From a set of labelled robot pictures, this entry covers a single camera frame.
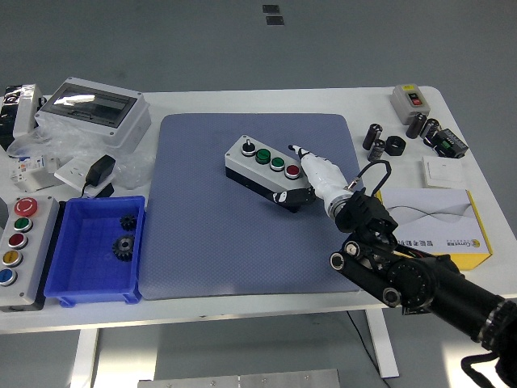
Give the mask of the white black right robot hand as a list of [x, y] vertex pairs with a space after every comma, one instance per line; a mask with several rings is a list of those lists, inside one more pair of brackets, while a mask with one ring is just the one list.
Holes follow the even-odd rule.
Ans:
[[290, 145], [288, 148], [299, 157], [309, 187], [273, 192], [268, 199], [278, 205], [297, 207], [310, 205], [319, 198], [324, 202], [328, 217], [332, 217], [336, 207], [343, 205], [352, 196], [352, 191], [347, 188], [348, 182], [340, 168], [328, 159], [317, 156], [298, 145]]

